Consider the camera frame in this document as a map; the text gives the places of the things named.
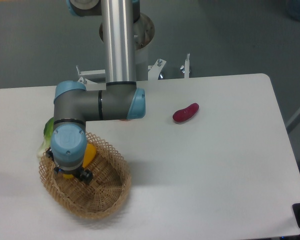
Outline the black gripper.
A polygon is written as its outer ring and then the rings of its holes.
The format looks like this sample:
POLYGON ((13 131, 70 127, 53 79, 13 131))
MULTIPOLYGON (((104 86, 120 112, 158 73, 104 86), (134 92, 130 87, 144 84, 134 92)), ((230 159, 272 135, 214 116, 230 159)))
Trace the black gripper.
MULTIPOLYGON (((54 160, 54 155, 51 147, 49 147, 45 151, 45 156, 51 160, 54 160)), ((72 175, 73 177, 77 178, 80 182, 83 182, 86 185, 89 185, 94 177, 93 173, 88 169, 84 169, 82 164, 78 164, 73 168, 67 169, 61 168, 60 165, 56 165, 54 167, 54 172, 56 174, 61 173, 64 175, 72 175)))

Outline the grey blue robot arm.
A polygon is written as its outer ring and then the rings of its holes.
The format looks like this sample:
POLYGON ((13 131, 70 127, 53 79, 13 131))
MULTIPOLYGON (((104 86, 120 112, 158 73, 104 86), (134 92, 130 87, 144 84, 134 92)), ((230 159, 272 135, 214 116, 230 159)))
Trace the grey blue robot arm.
POLYGON ((137 0, 69 0, 68 8, 80 17, 102 16, 106 54, 104 90, 87 90, 78 81, 56 86, 53 131, 48 156, 54 172, 73 175, 89 184, 93 173, 84 169, 89 121, 133 120, 146 114, 145 91, 137 87, 134 24, 140 18, 137 0))

